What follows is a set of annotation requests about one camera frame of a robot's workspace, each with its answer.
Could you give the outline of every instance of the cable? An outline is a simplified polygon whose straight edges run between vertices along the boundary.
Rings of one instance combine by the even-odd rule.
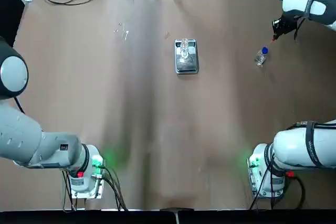
[[[22,106],[21,106],[21,104],[20,104],[20,102],[19,102],[19,99],[18,99],[17,97],[14,97],[14,101],[15,101],[17,107],[19,108],[19,110],[20,110],[23,114],[25,114],[25,111],[23,110],[23,108],[22,108]]]
[[[115,172],[115,170],[112,169],[112,171],[113,171],[113,173],[114,173],[117,181],[114,180],[114,178],[112,177],[112,174],[110,173],[110,171],[105,166],[100,166],[99,168],[102,168],[102,169],[106,170],[108,172],[108,174],[109,174],[109,177],[110,177],[111,181],[109,181],[108,183],[111,186],[112,190],[114,191],[115,202],[117,204],[118,210],[120,210],[120,207],[122,207],[125,211],[128,211],[127,207],[126,207],[126,204],[125,204],[125,201],[123,199],[122,193],[121,193],[120,181],[119,181],[119,178],[118,178],[117,173]]]
[[[300,201],[299,201],[297,207],[295,208],[295,209],[301,209],[302,206],[303,206],[303,203],[306,199],[306,189],[304,187],[304,184],[303,184],[302,180],[299,177],[294,176],[292,179],[295,179],[301,187],[301,198],[300,198]]]
[[[273,209],[274,207],[274,197],[273,197],[273,179],[272,179],[272,175],[273,175],[273,161],[274,161],[274,154],[271,160],[271,174],[270,174],[270,183],[271,183],[271,209]]]
[[[64,170],[62,170],[62,175],[63,175],[63,179],[64,179],[64,183],[65,183],[65,191],[64,191],[64,201],[63,201],[63,211],[65,211],[65,199],[66,199],[66,192],[68,192],[68,197],[69,197],[69,200],[70,200],[70,203],[71,203],[71,211],[73,211],[73,203],[72,203],[72,196],[71,196],[71,184],[69,184],[69,188],[68,188],[68,182],[66,180],[66,176],[64,174]]]
[[[125,211],[128,211],[125,205],[121,202],[120,196],[118,192],[116,191],[114,184],[111,181],[109,181],[107,178],[103,178],[103,180],[106,181],[109,184],[109,186],[112,188],[114,195],[115,195],[115,203],[117,204],[118,210],[120,211],[120,206],[122,206],[122,208]]]
[[[302,23],[303,23],[305,20],[306,20],[306,18],[303,18],[303,19],[301,20],[301,22],[300,22],[298,28],[296,28],[295,33],[294,33],[294,40],[296,40],[296,37],[298,36],[299,29],[300,29]]]
[[[252,210],[252,207],[254,206],[254,204],[255,204],[255,202],[256,202],[256,200],[257,200],[257,198],[258,198],[258,195],[259,195],[259,193],[260,193],[261,187],[263,186],[262,184],[263,184],[263,182],[264,182],[264,180],[265,180],[265,178],[266,178],[267,171],[269,170],[269,168],[270,168],[271,165],[272,165],[272,162],[270,162],[270,163],[268,164],[267,168],[266,168],[266,171],[265,171],[265,173],[264,173],[264,176],[263,176],[263,178],[261,179],[261,183],[260,183],[258,192],[257,192],[256,196],[254,197],[254,200],[252,201],[252,204],[251,204],[249,210]]]
[[[287,192],[287,190],[288,190],[291,182],[293,180],[297,180],[298,183],[299,183],[299,185],[300,185],[300,187],[301,187],[301,198],[300,198],[300,201],[299,201],[297,207],[294,208],[294,209],[301,209],[302,206],[303,206],[303,203],[306,200],[306,189],[304,187],[304,184],[303,184],[302,180],[299,177],[297,177],[297,176],[288,176],[288,172],[286,173],[286,178],[287,178],[286,179],[287,182],[285,183],[285,186],[284,186],[284,189],[283,189],[284,190],[283,191],[283,196],[274,203],[274,207],[275,207],[275,205],[277,205],[284,198],[284,195],[286,195],[286,192]]]

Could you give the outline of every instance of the blue bottle cap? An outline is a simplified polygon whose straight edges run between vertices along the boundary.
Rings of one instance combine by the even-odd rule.
[[[268,53],[268,48],[267,47],[263,47],[261,52],[265,55]]]

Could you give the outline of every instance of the brown table surface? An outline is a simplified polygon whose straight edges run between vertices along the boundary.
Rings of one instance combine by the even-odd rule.
[[[21,103],[44,131],[98,146],[131,209],[248,208],[254,147],[296,121],[336,114],[336,33],[305,22],[297,42],[281,37],[256,67],[280,15],[277,0],[33,0],[15,42],[29,67]],[[183,37],[197,40],[197,75],[175,73]],[[59,170],[0,167],[1,210],[61,208]],[[334,171],[298,174],[306,208],[336,207]],[[87,207],[115,208],[107,186],[103,196]],[[293,183],[278,208],[299,197]]]

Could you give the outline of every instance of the plastic bottle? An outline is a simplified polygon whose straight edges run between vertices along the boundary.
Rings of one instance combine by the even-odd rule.
[[[187,38],[183,38],[181,42],[181,56],[186,59],[189,56],[189,42]]]
[[[264,61],[266,60],[266,57],[267,57],[267,53],[268,53],[268,48],[267,47],[263,47],[262,50],[257,52],[257,56],[254,59],[257,66],[260,66],[264,63]]]

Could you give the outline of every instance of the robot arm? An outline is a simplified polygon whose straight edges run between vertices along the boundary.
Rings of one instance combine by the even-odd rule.
[[[301,18],[336,30],[336,0],[282,0],[282,16],[272,22],[274,39],[299,28]]]
[[[20,95],[28,82],[24,59],[0,37],[0,157],[26,168],[65,168],[77,198],[102,194],[103,158],[93,145],[66,132],[44,132],[5,100]]]
[[[301,122],[277,133],[273,143],[257,145],[247,161],[253,193],[256,195],[261,188],[258,197],[270,198],[271,192],[273,197],[280,197],[284,192],[286,171],[335,168],[335,130],[336,120],[325,124]]]

